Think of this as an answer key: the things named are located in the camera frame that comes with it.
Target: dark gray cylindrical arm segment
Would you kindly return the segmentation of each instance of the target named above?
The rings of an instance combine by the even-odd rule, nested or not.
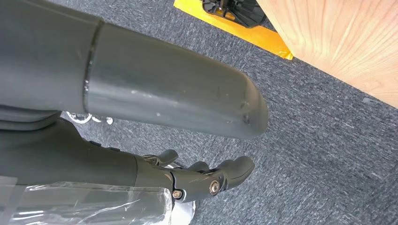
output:
[[[93,114],[236,138],[267,126],[264,99],[243,73],[111,24],[98,34],[88,80]]]
[[[0,130],[0,156],[0,176],[16,177],[21,185],[71,181],[135,186],[138,172],[134,155],[85,141],[63,119],[36,131]]]
[[[83,113],[100,21],[44,0],[1,0],[0,105]]]

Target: robotic arm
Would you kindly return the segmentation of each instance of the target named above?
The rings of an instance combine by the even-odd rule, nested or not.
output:
[[[251,138],[268,112],[241,72],[43,0],[0,1],[0,30],[0,176],[20,185],[164,187],[189,202],[236,187],[253,170],[248,157],[167,169],[173,150],[141,157],[104,148],[59,117],[92,113]]]

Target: wood grain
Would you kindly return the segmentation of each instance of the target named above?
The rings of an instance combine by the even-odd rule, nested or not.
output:
[[[293,56],[398,108],[397,0],[258,0]]]

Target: yellow floor marker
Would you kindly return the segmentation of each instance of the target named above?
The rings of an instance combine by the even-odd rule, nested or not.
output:
[[[232,21],[211,15],[203,10],[200,0],[175,0],[174,7],[277,56],[288,60],[293,58],[279,34],[270,29],[262,26],[248,29]]]

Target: robotic hand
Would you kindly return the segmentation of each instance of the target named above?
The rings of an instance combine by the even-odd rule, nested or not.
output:
[[[164,151],[159,156],[147,155],[144,159],[160,176],[164,175],[172,182],[172,196],[177,203],[191,202],[211,198],[219,192],[240,185],[253,171],[254,163],[249,157],[226,160],[214,169],[205,162],[196,162],[187,169],[159,168],[173,162],[178,157],[174,150]]]

